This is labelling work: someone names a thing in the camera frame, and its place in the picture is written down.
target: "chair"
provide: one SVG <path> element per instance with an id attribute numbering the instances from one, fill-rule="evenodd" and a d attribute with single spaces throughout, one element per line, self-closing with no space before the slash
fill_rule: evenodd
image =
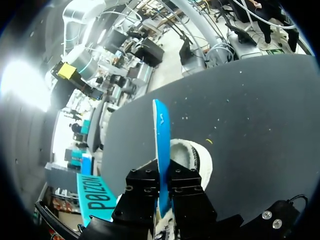
<path id="1" fill-rule="evenodd" d="M 213 14 L 216 23 L 218 23 L 219 18 L 223 16 L 230 16 L 234 21 L 236 20 L 235 17 L 231 14 L 234 12 L 233 10 L 227 10 L 223 8 L 223 6 L 228 4 L 229 4 L 228 0 L 212 0 L 211 1 L 211 6 L 219 10 L 218 12 Z"/>

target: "teal sign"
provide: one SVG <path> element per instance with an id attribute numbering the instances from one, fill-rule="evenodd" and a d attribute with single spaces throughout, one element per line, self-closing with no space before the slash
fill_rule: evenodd
<path id="1" fill-rule="evenodd" d="M 102 177 L 78 173 L 76 178 L 84 226 L 90 223 L 90 215 L 109 221 L 117 205 L 117 198 Z"/>

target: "gray table surface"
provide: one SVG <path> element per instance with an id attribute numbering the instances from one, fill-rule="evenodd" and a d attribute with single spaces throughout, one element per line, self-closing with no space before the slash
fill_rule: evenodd
<path id="1" fill-rule="evenodd" d="M 112 115 L 101 175 L 119 195 L 130 169 L 155 158 L 152 100 L 159 99 L 171 138 L 197 142 L 212 156 L 206 193 L 218 220 L 250 221 L 277 200 L 310 197 L 320 176 L 318 71 L 312 56 L 268 55 L 163 86 Z"/>

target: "white tube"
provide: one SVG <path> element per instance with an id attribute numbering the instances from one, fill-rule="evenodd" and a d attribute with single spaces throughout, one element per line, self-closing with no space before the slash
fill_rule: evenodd
<path id="1" fill-rule="evenodd" d="M 230 55 L 231 55 L 231 57 L 232 57 L 232 59 L 231 59 L 231 61 L 233 61 L 234 60 L 234 54 L 229 50 L 229 49 L 227 49 L 226 47 L 222 47 L 222 46 L 216 46 L 216 47 L 213 47 L 213 48 L 211 48 L 208 52 L 207 52 L 207 54 L 206 54 L 206 56 L 207 56 L 207 61 L 210 61 L 210 53 L 212 53 L 214 50 L 218 50 L 218 49 L 221 49 L 221 50 L 225 50 L 225 51 L 227 51 Z"/>
<path id="2" fill-rule="evenodd" d="M 238 4 L 242 9 L 244 9 L 247 13 L 249 12 L 252 16 L 256 17 L 257 19 L 259 19 L 260 21 L 269 24 L 270 26 L 274 26 L 280 29 L 295 29 L 296 25 L 291 25 L 291 26 L 282 26 L 282 25 L 277 25 L 274 24 L 272 22 L 266 21 L 263 18 L 259 17 L 258 15 L 254 14 L 252 11 L 250 11 L 248 8 L 246 8 L 245 6 L 243 6 L 241 3 L 237 2 L 237 0 L 233 0 L 236 4 Z"/>
<path id="3" fill-rule="evenodd" d="M 139 17 L 140 22 L 142 22 L 142 17 L 140 16 L 139 13 L 137 13 L 135 10 L 133 10 L 131 7 L 128 6 L 128 4 L 125 4 L 125 6 L 130 9 L 132 12 L 134 12 L 134 14 Z"/>
<path id="4" fill-rule="evenodd" d="M 227 46 L 228 48 L 231 48 L 233 51 L 235 51 L 235 49 L 234 49 L 230 44 L 228 44 L 228 43 L 226 43 L 226 42 L 217 43 L 216 45 L 213 46 L 213 48 L 218 47 L 219 45 L 225 45 L 225 46 Z"/>

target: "screw head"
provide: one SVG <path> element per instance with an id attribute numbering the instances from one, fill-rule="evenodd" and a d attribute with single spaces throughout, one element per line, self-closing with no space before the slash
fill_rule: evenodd
<path id="1" fill-rule="evenodd" d="M 132 191 L 133 189 L 134 189 L 134 187 L 130 186 L 130 185 L 125 187 L 125 190 L 128 191 L 128 192 Z"/>
<path id="2" fill-rule="evenodd" d="M 174 190 L 176 193 L 182 193 L 182 188 L 180 188 L 180 187 L 178 187 L 178 188 L 176 188 L 175 190 Z"/>
<path id="3" fill-rule="evenodd" d="M 196 190 L 196 191 L 201 191 L 201 190 L 202 190 L 202 187 L 201 187 L 201 186 L 196 186 L 196 187 L 194 187 L 194 190 Z"/>
<path id="4" fill-rule="evenodd" d="M 151 193 L 152 189 L 151 189 L 150 187 L 146 187 L 146 188 L 144 189 L 144 191 L 145 191 L 146 193 Z"/>
<path id="5" fill-rule="evenodd" d="M 270 212 L 270 211 L 264 211 L 262 213 L 262 218 L 264 220 L 269 220 L 271 217 L 272 217 L 272 212 Z"/>
<path id="6" fill-rule="evenodd" d="M 272 223 L 272 227 L 273 227 L 274 229 L 279 229 L 279 228 L 281 228 L 281 226 L 282 226 L 282 221 L 281 221 L 281 219 L 276 219 L 276 220 L 274 220 L 273 223 Z"/>

